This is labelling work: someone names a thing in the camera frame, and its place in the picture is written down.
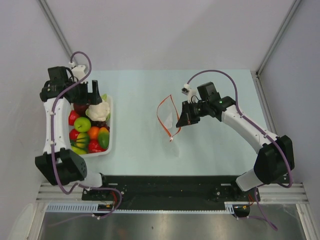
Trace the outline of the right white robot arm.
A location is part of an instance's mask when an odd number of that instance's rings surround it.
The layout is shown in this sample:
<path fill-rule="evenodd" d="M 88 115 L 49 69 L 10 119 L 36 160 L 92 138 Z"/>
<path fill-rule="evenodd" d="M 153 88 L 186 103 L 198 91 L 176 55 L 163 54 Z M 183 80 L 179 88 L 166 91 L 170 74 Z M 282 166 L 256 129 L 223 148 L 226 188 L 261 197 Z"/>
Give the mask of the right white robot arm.
<path fill-rule="evenodd" d="M 255 150 L 257 157 L 251 170 L 238 176 L 230 188 L 231 196 L 242 201 L 249 190 L 276 182 L 295 167 L 292 140 L 264 129 L 245 116 L 231 97 L 221 97 L 212 82 L 191 89 L 184 84 L 182 92 L 187 100 L 182 103 L 177 128 L 197 124 L 202 117 L 211 116 L 236 131 Z"/>

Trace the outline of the clear zip top bag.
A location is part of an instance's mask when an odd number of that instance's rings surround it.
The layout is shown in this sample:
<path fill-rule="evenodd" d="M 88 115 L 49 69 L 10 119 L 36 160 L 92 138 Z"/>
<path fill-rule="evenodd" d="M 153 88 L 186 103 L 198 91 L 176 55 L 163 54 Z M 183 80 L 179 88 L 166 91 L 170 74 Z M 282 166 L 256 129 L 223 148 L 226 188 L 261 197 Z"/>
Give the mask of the clear zip top bag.
<path fill-rule="evenodd" d="M 176 127 L 180 119 L 178 109 L 171 94 L 160 101 L 156 108 L 156 119 L 159 124 L 159 136 L 164 155 L 168 158 L 179 158 L 180 149 L 177 135 L 181 128 Z"/>

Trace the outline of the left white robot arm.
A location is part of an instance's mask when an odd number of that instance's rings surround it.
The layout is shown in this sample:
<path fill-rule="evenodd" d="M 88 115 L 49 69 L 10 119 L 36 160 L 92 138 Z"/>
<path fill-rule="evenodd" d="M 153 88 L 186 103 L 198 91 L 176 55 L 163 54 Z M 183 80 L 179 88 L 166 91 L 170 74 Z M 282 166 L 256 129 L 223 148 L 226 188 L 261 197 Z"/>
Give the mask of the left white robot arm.
<path fill-rule="evenodd" d="M 84 65 L 48 69 L 49 80 L 40 92 L 46 116 L 45 145 L 42 155 L 35 158 L 35 165 L 51 185 L 63 187 L 74 183 L 93 188 L 93 194 L 105 200 L 111 188 L 103 183 L 100 173 L 87 169 L 83 158 L 90 137 L 78 135 L 71 139 L 69 135 L 70 125 L 86 134 L 92 121 L 105 121 L 110 115 L 97 80 L 92 81 L 92 91 L 88 91 L 88 82 L 83 79 L 86 74 Z"/>

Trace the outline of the white cauliflower toy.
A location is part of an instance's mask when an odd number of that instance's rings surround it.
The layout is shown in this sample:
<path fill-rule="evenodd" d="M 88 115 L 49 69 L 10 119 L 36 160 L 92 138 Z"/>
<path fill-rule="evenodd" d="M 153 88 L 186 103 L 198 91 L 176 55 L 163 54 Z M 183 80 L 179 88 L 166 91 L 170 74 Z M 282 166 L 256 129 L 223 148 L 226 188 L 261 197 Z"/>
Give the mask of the white cauliflower toy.
<path fill-rule="evenodd" d="M 111 114 L 110 104 L 107 102 L 107 94 L 100 96 L 102 102 L 97 105 L 89 105 L 85 111 L 85 115 L 94 122 L 106 122 Z"/>

